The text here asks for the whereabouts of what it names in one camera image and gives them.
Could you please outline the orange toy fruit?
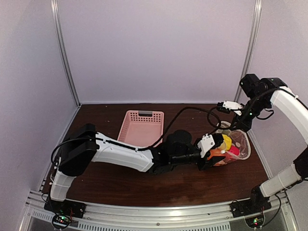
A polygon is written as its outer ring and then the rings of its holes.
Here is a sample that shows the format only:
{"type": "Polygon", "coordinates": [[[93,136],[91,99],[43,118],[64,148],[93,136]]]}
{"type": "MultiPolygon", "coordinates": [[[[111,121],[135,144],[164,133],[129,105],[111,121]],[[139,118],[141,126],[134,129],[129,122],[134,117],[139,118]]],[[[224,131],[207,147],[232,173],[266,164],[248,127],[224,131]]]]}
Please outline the orange toy fruit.
{"type": "Polygon", "coordinates": [[[226,153],[219,149],[211,149],[210,156],[207,158],[215,167],[226,165],[225,159],[226,153]]]}

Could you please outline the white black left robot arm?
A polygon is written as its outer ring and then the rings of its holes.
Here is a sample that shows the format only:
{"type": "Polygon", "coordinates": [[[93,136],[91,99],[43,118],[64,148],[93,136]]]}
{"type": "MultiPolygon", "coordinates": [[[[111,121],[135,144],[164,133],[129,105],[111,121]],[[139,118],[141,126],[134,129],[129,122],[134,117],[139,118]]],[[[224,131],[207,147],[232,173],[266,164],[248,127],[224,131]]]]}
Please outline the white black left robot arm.
{"type": "Polygon", "coordinates": [[[114,164],[150,174],[170,172],[186,164],[197,164],[199,170],[205,170],[225,159],[223,154],[212,156],[210,153],[223,142],[222,134],[206,134],[192,143],[189,132],[177,130],[164,142],[139,147],[111,139],[97,132],[93,124],[86,124],[58,144],[51,154],[56,173],[51,181],[50,205],[59,214],[69,210],[69,202],[65,200],[67,192],[90,162],[114,164]]]}

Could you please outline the clear dotted zip bag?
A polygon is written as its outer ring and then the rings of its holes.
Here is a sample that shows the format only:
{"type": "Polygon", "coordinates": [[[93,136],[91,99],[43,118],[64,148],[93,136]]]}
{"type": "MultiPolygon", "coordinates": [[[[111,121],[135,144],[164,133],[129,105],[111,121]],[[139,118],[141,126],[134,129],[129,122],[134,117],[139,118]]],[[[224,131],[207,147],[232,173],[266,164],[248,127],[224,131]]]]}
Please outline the clear dotted zip bag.
{"type": "Polygon", "coordinates": [[[248,136],[245,132],[241,130],[229,130],[229,129],[218,129],[215,133],[221,133],[229,136],[232,139],[232,145],[236,146],[240,150],[240,155],[235,156],[231,154],[229,151],[223,151],[226,153],[226,164],[237,160],[246,160],[250,157],[251,154],[251,146],[248,139],[248,136]]]}

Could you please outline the red toy apple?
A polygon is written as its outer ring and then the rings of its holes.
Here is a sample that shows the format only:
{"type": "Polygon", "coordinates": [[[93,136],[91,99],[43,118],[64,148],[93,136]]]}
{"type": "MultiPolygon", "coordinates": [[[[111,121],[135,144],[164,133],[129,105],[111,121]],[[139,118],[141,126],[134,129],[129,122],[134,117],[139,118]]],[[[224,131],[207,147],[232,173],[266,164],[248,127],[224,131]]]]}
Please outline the red toy apple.
{"type": "Polygon", "coordinates": [[[240,150],[236,146],[233,146],[233,145],[230,147],[229,152],[235,156],[240,155],[240,150]]]}

